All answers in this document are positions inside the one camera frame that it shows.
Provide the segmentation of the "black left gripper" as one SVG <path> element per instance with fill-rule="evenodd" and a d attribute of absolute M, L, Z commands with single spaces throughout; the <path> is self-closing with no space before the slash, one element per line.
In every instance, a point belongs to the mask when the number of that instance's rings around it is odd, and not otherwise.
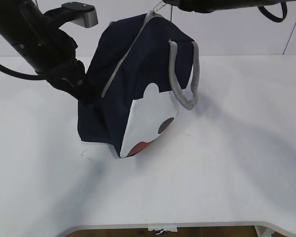
<path fill-rule="evenodd" d="M 94 99 L 94 89 L 87 81 L 84 64 L 76 58 L 49 59 L 45 71 L 47 82 L 57 90 L 63 91 L 88 104 Z"/>

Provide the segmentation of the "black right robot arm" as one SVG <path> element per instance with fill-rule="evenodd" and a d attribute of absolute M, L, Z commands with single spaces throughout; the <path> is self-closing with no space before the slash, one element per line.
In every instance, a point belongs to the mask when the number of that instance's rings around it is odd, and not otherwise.
<path fill-rule="evenodd" d="M 238 9 L 247 7 L 265 7 L 287 4 L 284 0 L 164 0 L 166 4 L 178 7 L 187 12 L 210 13 L 217 10 Z"/>

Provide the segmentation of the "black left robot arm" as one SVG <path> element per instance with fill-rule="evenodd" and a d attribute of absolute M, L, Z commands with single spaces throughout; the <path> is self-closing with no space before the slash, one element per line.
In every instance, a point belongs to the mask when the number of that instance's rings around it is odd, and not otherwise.
<path fill-rule="evenodd" d="M 0 64 L 0 72 L 19 79 L 47 81 L 82 103 L 90 103 L 94 89 L 84 64 L 77 60 L 75 40 L 60 27 L 74 22 L 85 28 L 98 24 L 95 6 L 76 1 L 42 13 L 32 0 L 0 0 L 0 35 L 34 69 L 35 75 Z"/>

